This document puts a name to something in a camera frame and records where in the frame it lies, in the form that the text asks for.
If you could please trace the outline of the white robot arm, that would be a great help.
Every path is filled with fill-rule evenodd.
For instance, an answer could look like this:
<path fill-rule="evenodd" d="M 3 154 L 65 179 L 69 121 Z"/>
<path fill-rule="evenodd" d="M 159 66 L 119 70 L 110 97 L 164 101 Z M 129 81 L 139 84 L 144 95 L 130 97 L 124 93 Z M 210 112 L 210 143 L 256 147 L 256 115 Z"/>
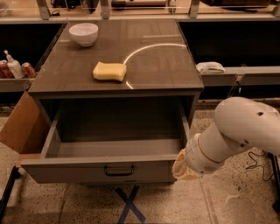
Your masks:
<path fill-rule="evenodd" d="M 280 154 L 280 114 L 270 105 L 230 97 L 214 110 L 213 123 L 188 140 L 172 167 L 175 179 L 193 180 L 220 169 L 253 147 Z"/>

